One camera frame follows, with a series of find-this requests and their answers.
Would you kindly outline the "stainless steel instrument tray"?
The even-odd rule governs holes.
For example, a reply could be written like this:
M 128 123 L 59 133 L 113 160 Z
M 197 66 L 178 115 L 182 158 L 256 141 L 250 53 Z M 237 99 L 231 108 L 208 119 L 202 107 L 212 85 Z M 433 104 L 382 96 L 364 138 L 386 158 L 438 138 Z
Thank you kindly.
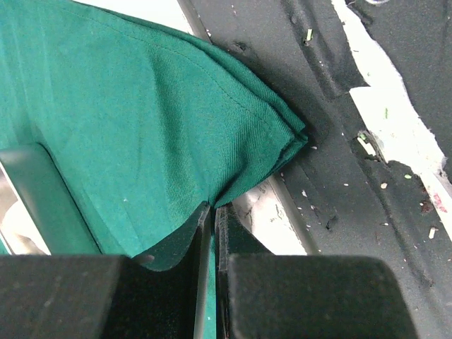
M 45 148 L 1 151 L 1 177 L 16 201 L 4 214 L 1 241 L 11 254 L 100 254 L 101 251 Z

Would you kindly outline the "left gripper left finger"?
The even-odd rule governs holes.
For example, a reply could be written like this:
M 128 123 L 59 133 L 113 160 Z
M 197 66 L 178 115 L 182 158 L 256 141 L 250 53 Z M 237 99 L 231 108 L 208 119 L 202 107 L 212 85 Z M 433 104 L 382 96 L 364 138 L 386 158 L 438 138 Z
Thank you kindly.
M 143 253 L 1 257 L 2 338 L 202 338 L 210 206 Z

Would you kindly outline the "green surgical drape cloth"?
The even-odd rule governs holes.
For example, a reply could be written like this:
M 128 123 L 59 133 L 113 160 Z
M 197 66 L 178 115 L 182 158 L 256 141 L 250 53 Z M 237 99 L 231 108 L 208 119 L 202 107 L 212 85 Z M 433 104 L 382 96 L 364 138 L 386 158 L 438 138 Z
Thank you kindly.
M 250 69 L 178 30 L 75 1 L 1 2 L 1 147 L 50 154 L 104 254 L 141 253 L 306 144 Z

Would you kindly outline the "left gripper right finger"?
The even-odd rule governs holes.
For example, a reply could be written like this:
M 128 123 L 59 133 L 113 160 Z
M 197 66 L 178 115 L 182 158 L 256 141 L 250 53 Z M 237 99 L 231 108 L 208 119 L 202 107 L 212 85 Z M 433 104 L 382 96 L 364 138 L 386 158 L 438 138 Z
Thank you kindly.
M 215 212 L 219 338 L 416 338 L 398 281 L 366 256 L 275 255 Z

